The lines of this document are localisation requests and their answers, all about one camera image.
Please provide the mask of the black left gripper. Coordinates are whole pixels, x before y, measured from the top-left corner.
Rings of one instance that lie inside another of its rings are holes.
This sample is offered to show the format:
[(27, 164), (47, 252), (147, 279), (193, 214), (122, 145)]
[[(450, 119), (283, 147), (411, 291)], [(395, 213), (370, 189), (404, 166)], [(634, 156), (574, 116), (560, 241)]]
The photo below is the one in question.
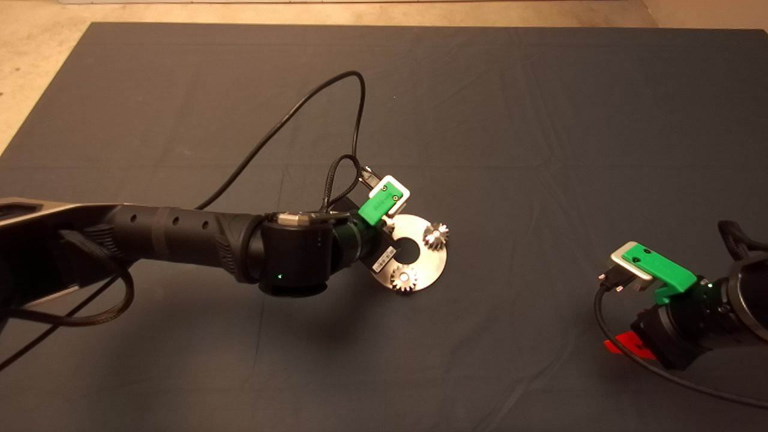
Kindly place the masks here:
[(334, 204), (334, 211), (347, 216), (334, 224), (334, 273), (355, 262), (372, 270), (374, 263), (389, 247), (395, 248), (384, 222), (370, 225), (358, 213), (359, 206), (349, 197)]

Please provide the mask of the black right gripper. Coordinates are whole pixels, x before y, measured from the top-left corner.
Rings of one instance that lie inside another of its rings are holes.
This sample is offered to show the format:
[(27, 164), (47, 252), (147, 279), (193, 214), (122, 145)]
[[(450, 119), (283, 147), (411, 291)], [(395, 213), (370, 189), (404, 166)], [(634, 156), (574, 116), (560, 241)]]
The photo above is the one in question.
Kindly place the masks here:
[(658, 360), (664, 369), (685, 371), (705, 353), (740, 346), (733, 323), (729, 305), (718, 295), (683, 293), (640, 312), (632, 331), (614, 337), (631, 355), (607, 338), (604, 347), (615, 355)]

